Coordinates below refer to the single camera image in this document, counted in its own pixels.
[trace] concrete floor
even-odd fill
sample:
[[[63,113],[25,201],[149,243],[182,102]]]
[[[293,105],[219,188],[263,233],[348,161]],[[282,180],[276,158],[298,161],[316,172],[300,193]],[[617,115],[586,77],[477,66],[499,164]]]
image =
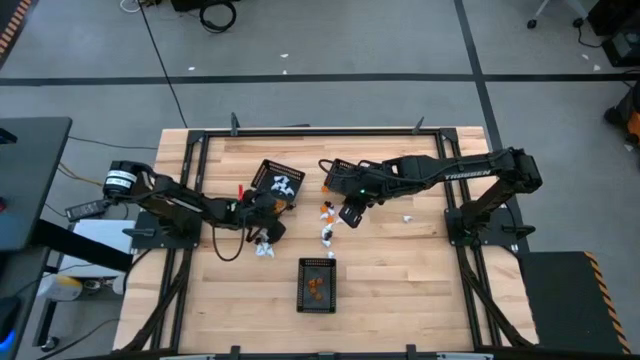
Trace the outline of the concrete floor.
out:
[[[122,12],[118,3],[40,0],[0,78],[163,76],[141,15]],[[598,73],[625,70],[610,67],[600,49],[577,43],[576,14],[562,1],[551,3],[534,31],[525,24],[537,0],[463,3],[485,74],[592,74],[594,65]],[[169,1],[147,10],[170,76],[472,73],[454,0],[243,0],[236,6],[238,21],[222,35],[173,12]],[[588,26],[584,40],[599,41]],[[487,88],[502,142],[534,155],[545,181],[535,195],[519,198],[525,222],[538,228],[529,237],[532,250],[594,252],[629,343],[640,351],[640,287],[629,285],[640,272],[634,261],[638,159],[601,121],[627,88],[620,82]],[[243,126],[413,125],[421,116],[425,126],[486,124],[471,81],[210,83],[175,90],[190,127],[226,127],[232,111]],[[125,145],[155,146],[162,129],[182,127],[166,85],[0,86],[0,116],[70,116],[73,135]],[[63,156],[75,172],[97,180],[114,159],[152,163],[154,152],[70,140]],[[100,195],[98,187],[56,176],[48,204],[62,210]],[[109,213],[122,215],[123,209]],[[66,223],[48,209],[42,216]],[[63,344],[117,317],[120,308],[117,301],[63,305],[53,330]],[[20,359],[40,356],[30,346],[33,325]],[[107,353],[115,325],[100,332],[58,358]]]

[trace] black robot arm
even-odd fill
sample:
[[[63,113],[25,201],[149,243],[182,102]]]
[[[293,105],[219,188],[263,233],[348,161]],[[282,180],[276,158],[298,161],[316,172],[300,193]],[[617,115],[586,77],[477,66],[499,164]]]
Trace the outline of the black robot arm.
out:
[[[326,169],[323,163],[332,163]],[[403,195],[412,195],[449,180],[497,176],[498,182],[480,199],[463,205],[465,224],[478,224],[516,193],[531,193],[542,180],[533,158],[524,150],[508,148],[488,154],[434,159],[426,155],[403,156],[381,163],[362,160],[358,165],[323,159],[325,186],[345,195],[340,217],[352,228],[367,207]]]
[[[103,193],[113,203],[133,203],[159,218],[168,235],[189,231],[189,218],[197,213],[217,228],[239,230],[267,229],[269,242],[278,241],[285,232],[278,221],[289,205],[269,193],[245,191],[241,198],[209,198],[157,174],[146,164],[114,161],[107,174]]]

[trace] wooden table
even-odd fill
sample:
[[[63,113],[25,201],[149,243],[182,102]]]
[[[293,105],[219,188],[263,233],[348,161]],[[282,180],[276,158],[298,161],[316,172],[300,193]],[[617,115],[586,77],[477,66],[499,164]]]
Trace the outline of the wooden table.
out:
[[[481,127],[459,127],[463,155],[488,151]],[[187,130],[165,130],[155,170],[178,181]],[[214,138],[209,144],[203,192],[210,197],[237,196],[238,184],[249,187],[263,159],[304,171],[298,206],[282,216],[287,232],[275,244],[275,259],[257,257],[247,245],[240,257],[220,261],[212,233],[203,227],[195,251],[180,342],[181,353],[403,352],[472,350],[455,249],[447,241],[444,186],[388,201],[368,209],[358,229],[334,227],[338,263],[337,313],[296,312],[298,259],[326,257],[320,240],[325,225],[320,206],[340,204],[341,197],[321,192],[325,174],[320,158],[358,162],[382,161],[409,154],[437,157],[435,141],[425,136],[290,136]],[[197,155],[189,184],[193,186]],[[469,181],[472,197],[495,180]],[[454,186],[461,204],[458,186]],[[403,215],[413,221],[403,222]],[[224,256],[235,253],[238,232],[217,230]],[[160,288],[166,250],[154,250],[129,277],[114,348],[128,343],[153,310]],[[537,336],[516,258],[499,247],[484,248],[487,272],[498,306],[532,342]],[[473,257],[469,251],[469,260]],[[484,310],[479,308],[485,344],[490,343]],[[163,345],[168,345],[172,312],[168,311]]]

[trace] black plastic crate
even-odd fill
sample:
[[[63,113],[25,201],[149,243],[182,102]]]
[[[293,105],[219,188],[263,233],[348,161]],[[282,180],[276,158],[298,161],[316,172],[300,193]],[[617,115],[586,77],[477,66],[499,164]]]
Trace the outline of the black plastic crate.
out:
[[[346,181],[344,181],[345,179],[339,176],[333,176],[332,174],[343,175],[355,167],[356,167],[355,164],[352,164],[344,160],[340,160],[340,159],[333,160],[333,164],[331,164],[331,169],[329,169],[329,172],[331,174],[327,174],[327,177],[324,179],[324,185],[328,187],[330,190],[333,190],[335,192],[342,193],[342,194],[346,193],[347,189],[346,189]]]
[[[291,188],[291,190],[294,191],[293,196],[285,195],[280,193],[279,191],[271,190],[271,187],[275,182],[273,177],[280,175],[285,175],[289,178],[288,186]],[[305,174],[302,171],[298,171],[288,166],[265,159],[264,161],[262,161],[262,164],[260,165],[256,176],[254,176],[253,181],[251,182],[251,186],[261,191],[268,191],[275,198],[291,203],[293,202],[293,200],[295,200],[296,196],[298,196],[298,193],[300,192],[300,186],[302,186],[304,175]]]
[[[317,286],[322,300],[316,300],[310,292],[309,281],[322,278]],[[302,313],[333,314],[336,312],[336,259],[300,259],[298,265],[297,310]]]

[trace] white cable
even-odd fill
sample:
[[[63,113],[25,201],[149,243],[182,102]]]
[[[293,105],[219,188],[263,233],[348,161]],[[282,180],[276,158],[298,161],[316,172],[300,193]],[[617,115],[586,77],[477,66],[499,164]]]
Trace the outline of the white cable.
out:
[[[129,13],[129,14],[137,13],[138,11],[140,11],[140,6],[138,6],[138,8],[137,8],[137,9],[135,9],[135,10],[130,10],[130,9],[127,9],[126,7],[124,7],[124,3],[125,3],[125,1],[127,1],[127,0],[122,0],[122,1],[120,1],[120,9],[122,9],[122,11],[127,12],[127,13]],[[137,3],[138,3],[138,1],[137,1],[137,0],[130,0],[130,1],[131,1],[132,3],[135,3],[135,4],[137,4]]]

